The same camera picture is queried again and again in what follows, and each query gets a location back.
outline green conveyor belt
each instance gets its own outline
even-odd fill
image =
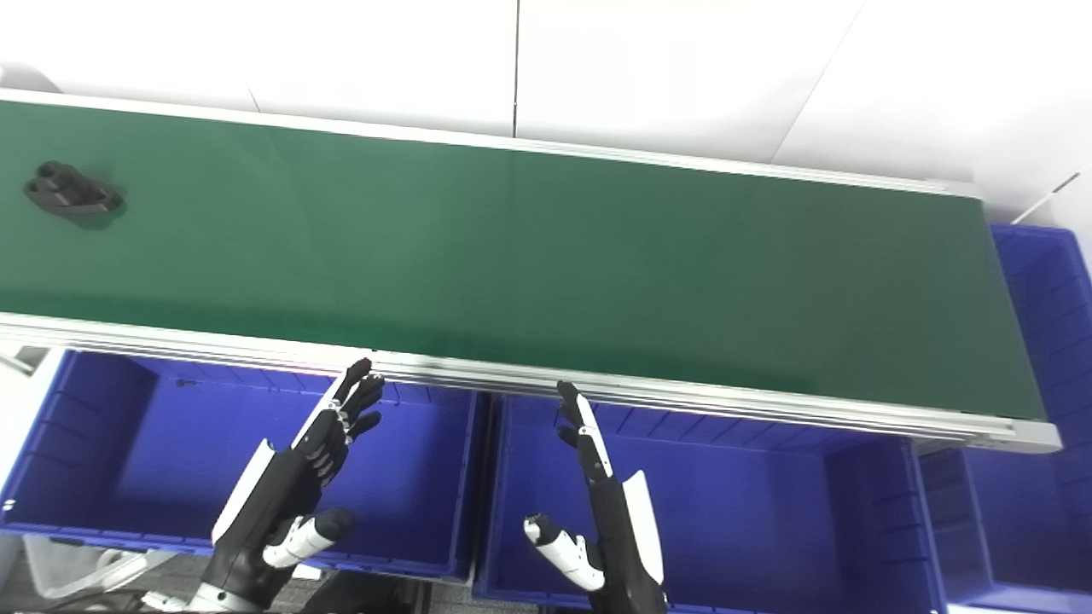
[[[0,212],[2,311],[1043,418],[970,198],[4,102]]]

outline white wall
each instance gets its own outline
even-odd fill
[[[970,180],[996,220],[1092,160],[1083,0],[164,7],[57,0],[49,36],[4,28],[0,67],[75,94]]]

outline blue storage crate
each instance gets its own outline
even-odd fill
[[[69,353],[16,461],[0,530],[210,555],[261,439],[290,445],[332,378]],[[353,531],[309,563],[465,580],[484,395],[388,383],[321,506]]]
[[[1047,456],[922,459],[948,599],[1092,613],[1092,286],[1069,231],[996,225],[994,241],[1051,422]]]
[[[546,512],[594,539],[557,401],[505,397],[475,594],[587,607],[523,535]],[[596,405],[620,479],[643,469],[674,612],[943,612],[910,441],[752,420]]]

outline white cable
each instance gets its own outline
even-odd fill
[[[1030,208],[1028,208],[1028,211],[1024,211],[1020,215],[1017,215],[1017,219],[1013,220],[1012,222],[1010,222],[1010,224],[1019,224],[1020,222],[1023,222],[1024,219],[1026,219],[1029,215],[1031,215],[1032,213],[1034,213],[1036,209],[1038,209],[1040,206],[1043,206],[1043,204],[1045,204],[1046,201],[1048,201],[1052,198],[1054,198],[1054,196],[1056,193],[1058,193],[1061,190],[1064,190],[1067,187],[1069,187],[1069,185],[1072,184],[1073,181],[1076,181],[1077,178],[1081,176],[1081,174],[1083,174],[1085,170],[1089,170],[1090,168],[1092,168],[1092,162],[1089,162],[1088,164],[1085,164],[1084,166],[1082,166],[1080,170],[1078,170],[1077,173],[1073,173],[1065,181],[1058,184],[1058,187],[1054,188],[1053,190],[1051,190],[1049,192],[1047,192],[1046,196],[1044,196],[1043,198],[1041,198],[1037,201],[1035,201],[1035,204],[1033,204]]]

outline robotic arm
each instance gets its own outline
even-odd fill
[[[379,424],[379,412],[364,413],[383,392],[370,371],[365,358],[339,377],[288,449],[258,446],[213,527],[212,560],[188,610],[266,610],[297,564],[349,532],[348,510],[314,509],[349,444]]]
[[[577,450],[600,541],[590,543],[542,513],[525,518],[523,531],[561,574],[589,591],[597,614],[664,614],[660,532],[644,472],[619,482],[587,399],[567,381],[557,390],[560,412],[572,425],[558,436]]]

